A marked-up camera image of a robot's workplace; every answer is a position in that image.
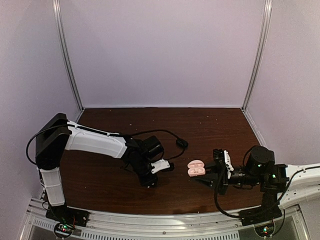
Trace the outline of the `black earbud charging case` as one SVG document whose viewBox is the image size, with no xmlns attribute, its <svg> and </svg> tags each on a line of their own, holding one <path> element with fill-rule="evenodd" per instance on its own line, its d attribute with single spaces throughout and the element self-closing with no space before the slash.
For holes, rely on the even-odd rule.
<svg viewBox="0 0 320 240">
<path fill-rule="evenodd" d="M 176 145 L 182 149 L 186 149 L 189 146 L 189 143 L 182 138 L 177 138 L 175 142 Z"/>
</svg>

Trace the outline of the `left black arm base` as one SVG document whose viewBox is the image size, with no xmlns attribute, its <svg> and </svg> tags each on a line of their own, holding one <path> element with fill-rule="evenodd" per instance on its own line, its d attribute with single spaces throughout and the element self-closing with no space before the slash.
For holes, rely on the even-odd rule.
<svg viewBox="0 0 320 240">
<path fill-rule="evenodd" d="M 52 219 L 71 227 L 79 226 L 86 227 L 89 218 L 89 212 L 68 207 L 67 205 L 51 206 L 49 205 L 46 211 L 46 218 Z"/>
</svg>

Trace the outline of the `round white case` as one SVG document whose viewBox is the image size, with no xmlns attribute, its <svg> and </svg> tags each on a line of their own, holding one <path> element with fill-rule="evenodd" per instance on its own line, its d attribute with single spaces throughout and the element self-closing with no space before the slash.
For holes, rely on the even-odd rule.
<svg viewBox="0 0 320 240">
<path fill-rule="evenodd" d="M 205 164 L 199 159 L 192 160 L 187 164 L 188 175 L 190 177 L 202 176 L 206 174 Z"/>
</svg>

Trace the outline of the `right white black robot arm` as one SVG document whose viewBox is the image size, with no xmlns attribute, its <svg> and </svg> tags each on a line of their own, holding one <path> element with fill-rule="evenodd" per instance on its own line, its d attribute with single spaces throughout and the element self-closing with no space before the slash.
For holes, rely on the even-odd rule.
<svg viewBox="0 0 320 240">
<path fill-rule="evenodd" d="M 239 190 L 258 186 L 263 194 L 261 205 L 240 211 L 237 218 L 258 217 L 266 221 L 281 212 L 279 207 L 290 201 L 291 194 L 320 183 L 319 164 L 277 164 L 275 153 L 259 145 L 246 152 L 241 166 L 232 166 L 227 150 L 215 149 L 212 163 L 205 164 L 196 159 L 187 167 L 187 173 L 193 180 L 213 188 L 216 208 L 231 218 L 234 215 L 224 211 L 218 202 L 218 196 L 225 195 L 229 186 Z"/>
</svg>

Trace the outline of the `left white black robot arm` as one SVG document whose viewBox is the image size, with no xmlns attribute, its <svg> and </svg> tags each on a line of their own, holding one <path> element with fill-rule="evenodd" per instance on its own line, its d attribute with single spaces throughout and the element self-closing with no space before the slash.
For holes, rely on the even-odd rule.
<svg viewBox="0 0 320 240">
<path fill-rule="evenodd" d="M 121 159 L 133 168 L 141 186 L 151 188 L 158 182 L 157 173 L 171 166 L 163 158 L 152 161 L 163 150 L 155 136 L 145 140 L 134 139 L 80 125 L 68 120 L 66 114 L 57 113 L 30 138 L 25 154 L 40 173 L 53 215 L 61 222 L 67 222 L 72 218 L 72 211 L 67 207 L 60 174 L 64 151 L 82 151 Z"/>
</svg>

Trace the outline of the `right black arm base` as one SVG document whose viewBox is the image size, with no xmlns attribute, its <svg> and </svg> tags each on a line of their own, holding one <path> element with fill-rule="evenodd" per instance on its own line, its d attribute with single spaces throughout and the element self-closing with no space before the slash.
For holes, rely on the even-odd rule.
<svg viewBox="0 0 320 240">
<path fill-rule="evenodd" d="M 241 210 L 239 213 L 243 226 L 255 225 L 283 216 L 276 194 L 264 193 L 261 206 Z"/>
</svg>

